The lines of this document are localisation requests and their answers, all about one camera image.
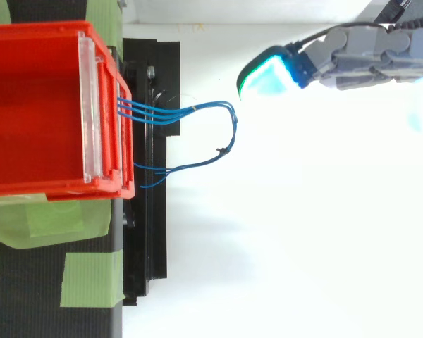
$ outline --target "white background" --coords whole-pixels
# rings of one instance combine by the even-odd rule
[[[168,179],[168,279],[124,310],[125,338],[423,338],[414,87],[318,84],[262,108],[238,100],[250,59],[319,29],[124,26],[125,37],[181,41],[183,106],[227,100],[239,119],[230,155]],[[214,156],[231,122],[204,111],[181,132],[168,140],[168,166]]]
[[[388,0],[127,0],[125,23],[341,23]]]

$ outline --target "wire harness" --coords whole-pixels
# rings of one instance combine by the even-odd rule
[[[208,161],[202,161],[199,163],[193,163],[188,165],[180,165],[175,168],[157,168],[157,167],[150,167],[150,166],[134,163],[135,166],[138,168],[145,169],[145,170],[153,170],[155,175],[162,176],[160,180],[158,180],[157,182],[154,182],[153,184],[141,186],[141,188],[143,189],[150,189],[150,188],[156,187],[158,184],[161,184],[163,181],[165,181],[166,178],[168,178],[168,176],[172,173],[176,173],[178,171],[187,170],[191,168],[203,167],[205,165],[209,165],[214,162],[217,162],[218,160],[223,158],[226,154],[230,153],[231,149],[233,148],[233,145],[235,144],[238,119],[237,119],[237,115],[236,115],[234,107],[232,106],[232,104],[226,101],[215,101],[215,102],[209,102],[205,104],[198,104],[196,106],[191,106],[191,107],[183,108],[183,109],[169,110],[169,109],[161,109],[161,108],[156,108],[152,106],[147,106],[145,104],[140,104],[138,102],[130,101],[130,100],[119,97],[118,107],[121,110],[131,111],[133,113],[137,113],[142,116],[142,117],[136,117],[136,116],[132,116],[130,114],[124,113],[123,111],[118,111],[118,114],[123,116],[124,118],[130,118],[131,120],[134,120],[136,122],[147,123],[151,125],[170,125],[171,123],[175,123],[181,120],[182,118],[185,118],[186,116],[189,116],[197,111],[201,111],[203,109],[208,109],[208,108],[217,108],[217,107],[225,108],[228,110],[228,112],[231,115],[232,126],[233,126],[233,136],[231,138],[231,141],[227,147],[217,149],[219,154],[213,158],[210,158]]]

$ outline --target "green led light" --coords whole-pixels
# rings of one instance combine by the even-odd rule
[[[272,56],[255,68],[240,86],[240,98],[257,96],[277,96],[298,85],[291,78],[280,56]]]

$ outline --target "red plastic bin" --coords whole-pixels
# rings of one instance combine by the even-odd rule
[[[135,195],[130,90],[86,21],[0,25],[0,196]]]

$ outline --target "blue wire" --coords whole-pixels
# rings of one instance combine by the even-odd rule
[[[150,188],[157,186],[158,184],[161,184],[164,180],[166,180],[168,178],[168,176],[171,173],[176,173],[178,171],[187,170],[187,169],[191,169],[191,168],[198,168],[198,167],[202,167],[202,166],[209,165],[209,164],[212,164],[214,162],[217,162],[219,159],[223,158],[226,154],[228,154],[230,152],[230,150],[233,148],[233,145],[235,144],[235,137],[236,137],[236,132],[237,132],[238,119],[237,119],[237,115],[236,115],[234,107],[232,106],[232,104],[230,104],[226,101],[215,101],[215,102],[209,102],[207,104],[199,104],[199,105],[196,105],[196,106],[191,106],[189,108],[176,109],[176,110],[166,110],[166,109],[146,106],[144,104],[139,104],[138,102],[130,101],[130,100],[127,100],[127,99],[122,99],[120,97],[118,98],[118,100],[125,102],[127,104],[130,104],[132,106],[137,106],[137,107],[146,109],[148,111],[157,112],[157,113],[165,113],[165,114],[171,115],[171,116],[165,116],[165,115],[156,115],[156,114],[152,114],[152,113],[147,113],[147,112],[142,111],[140,109],[132,108],[132,107],[129,107],[129,106],[124,106],[124,105],[118,103],[119,108],[122,108],[122,109],[125,109],[125,110],[128,110],[128,111],[133,111],[135,113],[139,113],[139,114],[147,116],[149,118],[157,118],[157,119],[160,119],[160,120],[165,120],[165,121],[147,120],[147,119],[143,119],[143,118],[136,118],[134,116],[122,113],[121,111],[118,112],[119,115],[121,115],[125,118],[130,118],[131,120],[134,120],[134,121],[137,121],[137,122],[149,123],[149,124],[152,124],[152,125],[170,125],[171,123],[177,122],[177,121],[181,120],[182,118],[184,118],[184,117],[186,117],[186,116],[188,116],[188,115],[190,115],[190,114],[192,114],[196,111],[206,109],[206,108],[216,108],[216,107],[226,108],[228,110],[228,112],[230,113],[231,118],[232,118],[233,136],[232,136],[232,139],[231,139],[229,145],[226,148],[217,149],[219,151],[219,155],[209,159],[208,161],[203,161],[203,162],[193,163],[193,164],[188,164],[188,165],[180,165],[180,166],[175,167],[175,168],[157,168],[157,167],[150,167],[150,166],[145,166],[145,165],[140,165],[140,164],[134,163],[135,166],[138,167],[138,168],[145,169],[145,170],[153,170],[155,175],[164,175],[164,177],[161,180],[159,180],[158,182],[155,182],[154,184],[141,186],[141,188],[143,188],[143,189],[150,189]]]
[[[140,110],[140,109],[131,108],[131,107],[129,107],[129,106],[124,106],[124,105],[122,105],[122,104],[118,104],[118,107],[119,107],[119,108],[122,108],[122,109],[126,109],[126,110],[128,110],[128,111],[132,111],[132,112],[134,112],[134,113],[139,113],[139,114],[144,115],[144,116],[147,116],[147,117],[149,117],[149,118],[158,118],[158,119],[161,119],[161,120],[170,120],[170,119],[172,119],[172,118],[173,118],[173,116],[172,116],[172,115],[169,115],[169,116],[166,116],[166,115],[155,115],[155,114],[151,114],[151,113],[146,113],[145,111],[142,111],[142,110]],[[175,116],[175,117],[178,117],[178,116],[183,116],[183,114],[178,113],[178,114],[175,114],[174,116]]]

